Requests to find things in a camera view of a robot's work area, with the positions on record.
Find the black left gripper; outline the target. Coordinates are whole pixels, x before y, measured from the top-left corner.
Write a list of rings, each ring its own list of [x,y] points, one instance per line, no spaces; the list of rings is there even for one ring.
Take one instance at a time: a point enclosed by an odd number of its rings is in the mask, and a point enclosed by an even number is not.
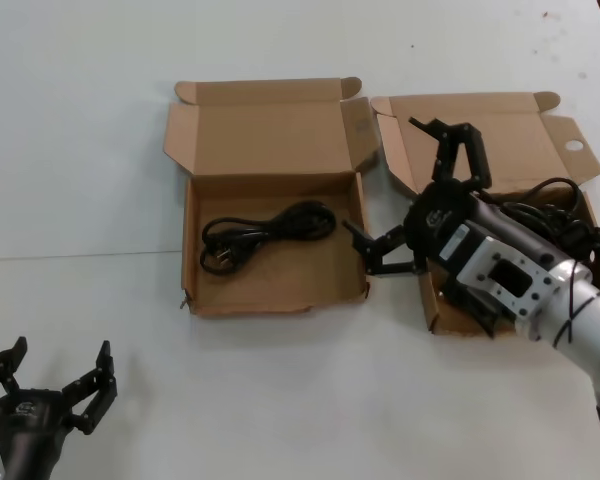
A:
[[[0,479],[48,480],[73,428],[92,434],[116,398],[108,340],[102,343],[95,367],[65,386],[62,394],[18,391],[15,373],[27,350],[26,338],[19,337],[13,347],[0,352],[0,385],[10,394],[0,398]],[[85,410],[75,414],[73,408],[90,397]]]

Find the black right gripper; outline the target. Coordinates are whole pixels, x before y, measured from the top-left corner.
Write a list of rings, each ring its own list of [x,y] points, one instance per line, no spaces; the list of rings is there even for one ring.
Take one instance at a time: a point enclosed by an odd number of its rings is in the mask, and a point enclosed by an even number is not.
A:
[[[358,225],[343,220],[352,236],[368,276],[416,275],[426,259],[448,273],[458,273],[478,246],[491,237],[515,248],[534,263],[549,270],[565,260],[565,254],[531,229],[471,193],[491,187],[491,173],[481,132],[469,123],[448,125],[439,119],[428,123],[414,117],[409,123],[438,142],[433,183],[411,205],[403,225],[373,238]],[[465,148],[470,177],[455,181],[459,147]],[[414,259],[385,263],[384,257],[407,245]]]

